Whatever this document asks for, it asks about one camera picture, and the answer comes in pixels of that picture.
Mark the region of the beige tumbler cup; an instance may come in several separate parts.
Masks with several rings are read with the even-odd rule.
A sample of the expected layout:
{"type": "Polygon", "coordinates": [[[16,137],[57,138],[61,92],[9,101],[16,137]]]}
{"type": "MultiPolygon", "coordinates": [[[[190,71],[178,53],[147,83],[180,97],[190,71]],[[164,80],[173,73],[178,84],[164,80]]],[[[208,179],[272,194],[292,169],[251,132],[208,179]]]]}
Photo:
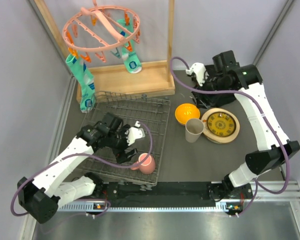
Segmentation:
{"type": "Polygon", "coordinates": [[[191,118],[185,124],[185,139],[195,143],[205,129],[204,123],[199,118],[191,118]]]}

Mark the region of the yellow patterned small plate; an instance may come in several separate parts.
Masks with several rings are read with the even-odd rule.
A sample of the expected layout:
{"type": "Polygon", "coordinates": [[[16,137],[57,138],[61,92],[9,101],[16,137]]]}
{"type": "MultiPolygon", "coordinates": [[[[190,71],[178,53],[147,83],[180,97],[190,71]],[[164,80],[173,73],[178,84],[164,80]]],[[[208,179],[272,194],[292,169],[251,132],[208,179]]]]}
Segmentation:
{"type": "Polygon", "coordinates": [[[222,111],[209,115],[206,123],[212,134],[222,138],[231,136],[237,127],[234,118],[222,111]]]}

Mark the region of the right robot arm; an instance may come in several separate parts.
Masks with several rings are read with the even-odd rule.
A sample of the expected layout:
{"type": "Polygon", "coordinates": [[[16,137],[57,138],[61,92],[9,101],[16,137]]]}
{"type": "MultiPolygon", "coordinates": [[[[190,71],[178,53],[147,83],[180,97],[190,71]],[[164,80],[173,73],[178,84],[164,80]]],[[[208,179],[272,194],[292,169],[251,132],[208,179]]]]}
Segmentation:
{"type": "Polygon", "coordinates": [[[215,109],[238,101],[252,127],[257,150],[245,156],[245,162],[227,174],[223,192],[235,198],[242,186],[282,164],[300,150],[282,130],[268,102],[263,79],[253,64],[241,66],[229,50],[213,57],[212,65],[196,62],[186,74],[195,82],[192,94],[201,109],[215,109]]]}

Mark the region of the beige bird plate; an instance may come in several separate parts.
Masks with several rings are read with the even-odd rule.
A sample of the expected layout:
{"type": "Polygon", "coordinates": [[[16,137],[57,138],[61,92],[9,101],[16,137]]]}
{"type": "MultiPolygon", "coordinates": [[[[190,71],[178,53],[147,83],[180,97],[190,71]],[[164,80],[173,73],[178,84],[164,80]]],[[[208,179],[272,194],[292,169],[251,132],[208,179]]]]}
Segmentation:
{"type": "Polygon", "coordinates": [[[231,143],[233,142],[237,136],[239,135],[239,132],[240,132],[240,122],[238,120],[238,118],[233,114],[231,113],[230,111],[228,110],[225,110],[225,109],[222,109],[222,108],[211,108],[209,110],[207,110],[201,117],[201,121],[203,122],[204,124],[204,130],[203,130],[203,134],[205,135],[205,137],[207,139],[209,139],[210,141],[214,142],[214,143],[217,143],[217,144],[228,144],[228,143],[231,143]],[[231,117],[234,118],[235,120],[235,123],[236,123],[236,130],[235,132],[230,135],[230,136],[227,136],[227,137],[220,137],[220,136],[216,136],[214,134],[212,134],[208,127],[207,127],[207,118],[213,114],[213,113],[216,113],[216,112],[224,112],[224,113],[227,113],[229,114],[231,117]]]}

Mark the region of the yellow ribbed bowl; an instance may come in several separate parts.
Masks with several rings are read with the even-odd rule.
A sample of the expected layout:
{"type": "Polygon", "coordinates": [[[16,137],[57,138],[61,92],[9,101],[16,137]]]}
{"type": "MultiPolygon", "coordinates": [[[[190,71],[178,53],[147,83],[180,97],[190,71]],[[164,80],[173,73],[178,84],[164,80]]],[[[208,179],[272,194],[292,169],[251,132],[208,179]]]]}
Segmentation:
{"type": "Polygon", "coordinates": [[[190,119],[199,119],[200,115],[200,110],[191,103],[183,103],[179,105],[174,112],[175,119],[183,126],[190,119]]]}

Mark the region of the pink mug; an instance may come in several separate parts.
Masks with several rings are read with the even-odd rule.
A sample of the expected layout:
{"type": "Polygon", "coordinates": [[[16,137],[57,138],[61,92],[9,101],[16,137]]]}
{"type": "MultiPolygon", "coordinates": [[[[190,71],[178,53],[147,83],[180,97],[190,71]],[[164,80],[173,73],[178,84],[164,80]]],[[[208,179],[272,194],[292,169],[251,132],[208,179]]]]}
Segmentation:
{"type": "Polygon", "coordinates": [[[142,153],[138,157],[136,164],[142,162],[143,160],[145,160],[145,161],[142,164],[140,164],[139,166],[131,167],[130,169],[133,171],[139,170],[142,174],[145,174],[145,175],[152,174],[155,171],[156,163],[155,163],[154,158],[151,155],[149,155],[148,157],[146,157],[146,156],[147,156],[147,153],[142,153]]]}

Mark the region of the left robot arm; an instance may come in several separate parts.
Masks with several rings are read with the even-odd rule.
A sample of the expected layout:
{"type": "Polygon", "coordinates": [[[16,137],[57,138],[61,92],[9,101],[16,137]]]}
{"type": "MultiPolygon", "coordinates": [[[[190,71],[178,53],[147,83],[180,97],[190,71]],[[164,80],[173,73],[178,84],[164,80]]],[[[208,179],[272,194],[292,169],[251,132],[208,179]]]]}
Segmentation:
{"type": "Polygon", "coordinates": [[[47,167],[32,177],[21,178],[14,199],[38,223],[44,224],[68,203],[85,196],[99,198],[104,187],[98,176],[87,173],[73,182],[65,183],[64,180],[85,159],[102,148],[111,149],[116,165],[122,167],[138,152],[135,148],[126,151],[127,148],[144,137],[139,121],[133,126],[124,124],[123,119],[108,112],[95,125],[83,126],[47,167]]]}

